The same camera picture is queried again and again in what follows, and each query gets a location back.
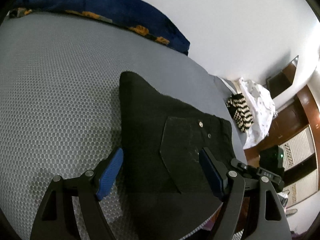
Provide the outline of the black white striped cloth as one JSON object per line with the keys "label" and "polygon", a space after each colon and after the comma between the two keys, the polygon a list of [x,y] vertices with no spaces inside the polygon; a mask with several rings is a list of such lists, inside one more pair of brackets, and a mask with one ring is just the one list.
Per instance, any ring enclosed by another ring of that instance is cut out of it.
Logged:
{"label": "black white striped cloth", "polygon": [[243,94],[232,94],[226,102],[226,107],[238,129],[246,133],[253,125],[253,115]]}

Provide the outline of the grey mesh mattress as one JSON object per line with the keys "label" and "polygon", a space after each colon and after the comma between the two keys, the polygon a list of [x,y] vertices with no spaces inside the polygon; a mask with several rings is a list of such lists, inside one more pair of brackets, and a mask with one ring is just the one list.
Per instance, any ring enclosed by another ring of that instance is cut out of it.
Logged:
{"label": "grey mesh mattress", "polygon": [[120,144],[124,71],[230,119],[230,81],[133,32],[45,12],[1,24],[1,210],[21,239],[53,176],[77,177]]}

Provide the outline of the blue fleece blanket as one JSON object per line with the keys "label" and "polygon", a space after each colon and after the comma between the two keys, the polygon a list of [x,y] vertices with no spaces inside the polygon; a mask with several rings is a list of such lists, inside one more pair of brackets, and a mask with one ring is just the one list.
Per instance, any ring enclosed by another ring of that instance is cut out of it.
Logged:
{"label": "blue fleece blanket", "polygon": [[156,7],[142,0],[17,0],[10,18],[32,12],[72,14],[116,25],[163,44],[184,55],[190,42],[178,27]]}

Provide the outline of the dark wall-mounted television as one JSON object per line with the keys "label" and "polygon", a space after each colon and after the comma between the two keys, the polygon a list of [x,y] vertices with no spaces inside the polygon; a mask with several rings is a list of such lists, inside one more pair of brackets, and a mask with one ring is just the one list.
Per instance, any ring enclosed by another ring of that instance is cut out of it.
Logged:
{"label": "dark wall-mounted television", "polygon": [[275,99],[292,86],[299,56],[297,55],[285,68],[266,79],[266,88],[272,99]]}

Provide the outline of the white crumpled cloth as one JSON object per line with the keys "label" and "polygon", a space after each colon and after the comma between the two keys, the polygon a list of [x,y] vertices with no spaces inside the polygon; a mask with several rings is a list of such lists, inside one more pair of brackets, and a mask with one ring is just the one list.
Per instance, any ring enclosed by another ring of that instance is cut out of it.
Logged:
{"label": "white crumpled cloth", "polygon": [[243,77],[236,82],[237,88],[244,95],[249,110],[253,116],[253,124],[246,132],[247,139],[244,150],[257,146],[269,133],[276,107],[269,90],[253,80],[244,80]]}

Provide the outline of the brown wooden wardrobe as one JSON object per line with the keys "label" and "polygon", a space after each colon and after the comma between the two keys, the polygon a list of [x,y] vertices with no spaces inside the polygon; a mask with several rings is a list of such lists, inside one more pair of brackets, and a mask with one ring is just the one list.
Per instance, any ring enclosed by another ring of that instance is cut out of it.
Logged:
{"label": "brown wooden wardrobe", "polygon": [[269,136],[245,150],[249,165],[259,166],[267,149],[283,150],[283,191],[294,206],[319,190],[319,110],[308,86],[272,121]]}

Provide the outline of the black pants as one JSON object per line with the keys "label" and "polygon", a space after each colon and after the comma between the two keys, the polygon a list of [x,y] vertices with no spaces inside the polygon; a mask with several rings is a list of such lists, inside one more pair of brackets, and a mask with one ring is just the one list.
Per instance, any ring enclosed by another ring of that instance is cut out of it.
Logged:
{"label": "black pants", "polygon": [[221,206],[199,162],[203,148],[230,165],[228,120],[163,95],[140,75],[119,81],[121,145],[129,214],[139,239],[181,239]]}

